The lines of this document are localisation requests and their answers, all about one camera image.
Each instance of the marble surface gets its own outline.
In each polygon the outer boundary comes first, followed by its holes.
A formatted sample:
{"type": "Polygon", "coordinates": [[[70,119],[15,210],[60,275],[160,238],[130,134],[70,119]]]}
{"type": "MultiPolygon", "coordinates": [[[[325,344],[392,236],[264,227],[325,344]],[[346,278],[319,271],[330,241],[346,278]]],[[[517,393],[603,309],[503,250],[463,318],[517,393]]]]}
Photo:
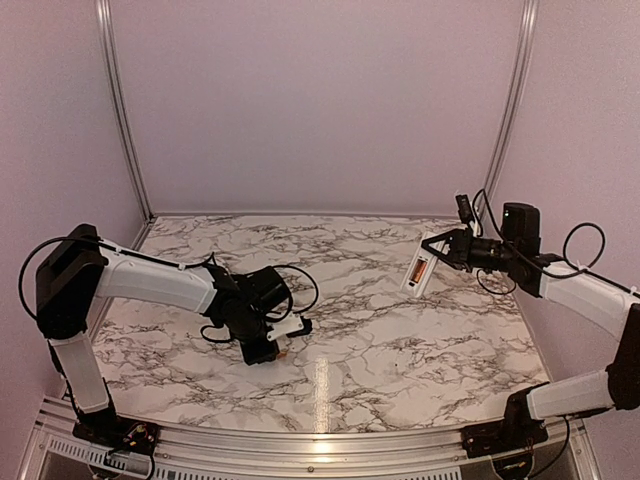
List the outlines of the marble surface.
{"type": "MultiPolygon", "coordinates": [[[[247,366],[237,344],[200,338],[209,321],[117,299],[94,343],[121,413],[259,431],[369,432],[498,417],[510,392],[546,381],[511,296],[438,265],[423,298],[400,292],[421,235],[445,220],[313,216],[164,217],[142,250],[234,273],[294,263],[320,285],[308,337],[247,366]]],[[[297,305],[312,298],[302,277],[297,305]]],[[[499,288],[498,283],[491,283],[499,288]]]]}

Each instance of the silver edge trim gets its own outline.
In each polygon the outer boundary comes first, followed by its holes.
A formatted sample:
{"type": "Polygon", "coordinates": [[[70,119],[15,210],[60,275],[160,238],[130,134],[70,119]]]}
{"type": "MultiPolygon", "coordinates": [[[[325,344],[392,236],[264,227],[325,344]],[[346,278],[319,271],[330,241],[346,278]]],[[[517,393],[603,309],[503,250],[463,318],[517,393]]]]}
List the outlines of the silver edge trim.
{"type": "Polygon", "coordinates": [[[127,110],[124,103],[124,95],[122,93],[122,84],[120,82],[120,72],[118,69],[118,59],[116,55],[116,44],[113,34],[113,25],[111,21],[111,4],[110,0],[96,0],[96,11],[98,16],[98,25],[100,27],[100,40],[104,53],[104,61],[106,73],[109,79],[109,89],[111,91],[111,99],[116,114],[116,121],[120,133],[120,140],[124,149],[125,160],[133,190],[138,202],[138,207],[145,220],[153,218],[153,212],[149,203],[149,196],[142,180],[142,171],[138,162],[138,155],[133,142],[127,110]]]}
{"type": "Polygon", "coordinates": [[[156,217],[243,217],[243,216],[305,216],[305,217],[368,217],[368,218],[415,218],[435,220],[457,220],[457,215],[431,215],[425,213],[371,213],[371,212],[309,212],[309,211],[175,211],[158,212],[156,217]]]}
{"type": "Polygon", "coordinates": [[[601,480],[596,456],[584,422],[582,422],[579,434],[571,436],[570,446],[580,480],[601,480]]]}
{"type": "Polygon", "coordinates": [[[30,480],[38,478],[42,469],[46,451],[44,449],[45,438],[48,435],[39,429],[32,429],[29,440],[22,456],[22,462],[18,469],[18,480],[30,480]]]}
{"type": "Polygon", "coordinates": [[[151,229],[153,228],[153,225],[155,223],[156,223],[156,218],[152,218],[151,220],[144,222],[144,225],[142,225],[142,228],[138,232],[138,235],[136,235],[136,238],[134,238],[133,242],[131,242],[132,249],[137,250],[142,246],[144,241],[149,236],[149,232],[151,232],[151,229]]]}
{"type": "MultiPolygon", "coordinates": [[[[495,193],[498,177],[500,176],[500,171],[502,170],[507,154],[507,148],[509,147],[509,140],[511,139],[518,107],[522,103],[524,86],[526,83],[527,73],[529,71],[529,65],[531,63],[531,52],[533,49],[533,38],[537,16],[538,0],[525,0],[522,10],[516,60],[513,66],[507,103],[502,116],[500,131],[493,149],[489,170],[487,171],[487,176],[484,181],[484,188],[487,191],[489,200],[493,198],[493,194],[495,193]]],[[[481,201],[481,218],[484,218],[485,208],[484,202],[481,201]]]]}
{"type": "MultiPolygon", "coordinates": [[[[36,428],[70,435],[75,414],[68,402],[45,398],[36,428]]],[[[267,477],[353,477],[408,474],[486,461],[467,459],[461,446],[464,425],[381,433],[273,433],[162,426],[156,457],[163,464],[225,474],[267,477]],[[307,468],[314,467],[309,474],[307,468]]],[[[573,430],[580,429],[574,423],[573,430]]],[[[549,422],[548,444],[564,440],[562,420],[549,422]]]]}

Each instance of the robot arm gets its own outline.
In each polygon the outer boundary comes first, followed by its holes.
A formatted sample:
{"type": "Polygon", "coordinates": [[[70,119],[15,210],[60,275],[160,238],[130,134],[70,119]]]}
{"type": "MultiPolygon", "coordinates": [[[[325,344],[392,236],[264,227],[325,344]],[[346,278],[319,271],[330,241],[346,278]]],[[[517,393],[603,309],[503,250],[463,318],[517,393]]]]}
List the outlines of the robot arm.
{"type": "MultiPolygon", "coordinates": [[[[74,435],[85,440],[115,448],[129,430],[138,428],[116,414],[86,335],[94,297],[131,298],[204,315],[214,327],[228,328],[248,365],[275,360],[278,337],[311,332],[311,322],[298,315],[277,324],[267,316],[284,301],[289,310],[293,304],[273,267],[231,275],[214,263],[183,265],[102,240],[91,225],[78,226],[67,238],[38,267],[36,321],[72,392],[80,420],[74,435]]],[[[147,422],[145,431],[156,427],[147,422]]],[[[145,446],[152,451],[155,445],[157,435],[148,436],[153,440],[137,441],[140,453],[149,454],[145,446]]]]}
{"type": "MultiPolygon", "coordinates": [[[[461,212],[467,212],[460,216],[469,220],[474,217],[465,199],[457,198],[461,212]]],[[[640,406],[640,297],[595,276],[576,275],[557,255],[541,255],[539,219],[530,205],[506,203],[500,240],[477,238],[471,227],[423,239],[403,288],[420,294],[438,260],[457,270],[504,272],[528,294],[564,305],[603,328],[619,342],[618,352],[603,370],[514,393],[503,420],[463,429],[470,457],[545,441],[543,420],[550,417],[640,406]],[[420,262],[428,267],[416,275],[420,262]]]]}

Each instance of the black camera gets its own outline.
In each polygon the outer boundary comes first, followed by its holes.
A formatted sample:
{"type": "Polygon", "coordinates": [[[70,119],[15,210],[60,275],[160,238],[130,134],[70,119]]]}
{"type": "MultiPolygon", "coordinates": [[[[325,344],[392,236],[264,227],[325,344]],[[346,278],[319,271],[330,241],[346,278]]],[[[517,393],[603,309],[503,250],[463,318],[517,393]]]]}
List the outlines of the black camera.
{"type": "Polygon", "coordinates": [[[502,239],[480,238],[474,236],[469,226],[475,217],[468,198],[459,197],[456,198],[458,213],[467,228],[427,238],[422,241],[422,248],[456,270],[471,272],[479,268],[486,272],[505,272],[524,291],[539,296],[541,273],[523,257],[541,269],[559,258],[540,255],[540,211],[526,203],[505,203],[500,227],[502,239]],[[442,251],[433,247],[440,241],[444,241],[442,251]]]}

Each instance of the lavender wall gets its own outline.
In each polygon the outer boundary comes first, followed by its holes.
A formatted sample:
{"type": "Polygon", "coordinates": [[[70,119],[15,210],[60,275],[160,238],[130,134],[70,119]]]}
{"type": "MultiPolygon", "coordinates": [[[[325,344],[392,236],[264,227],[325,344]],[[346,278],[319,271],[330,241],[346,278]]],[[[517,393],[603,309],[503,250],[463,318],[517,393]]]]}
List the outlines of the lavender wall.
{"type": "Polygon", "coordinates": [[[488,168],[522,7],[113,2],[152,206],[454,213],[488,168]]]}
{"type": "Polygon", "coordinates": [[[80,222],[123,243],[142,225],[98,38],[93,2],[0,2],[2,478],[15,478],[42,396],[58,384],[45,342],[18,303],[23,258],[80,222]]]}
{"type": "MultiPolygon", "coordinates": [[[[640,3],[543,1],[530,75],[495,207],[533,203],[542,212],[545,251],[559,252],[572,225],[605,229],[597,271],[640,284],[640,3]]],[[[577,236],[570,255],[586,263],[594,235],[577,236]]],[[[602,368],[615,342],[562,307],[519,296],[555,379],[602,368]]],[[[640,413],[588,420],[605,480],[638,478],[640,413]]]]}

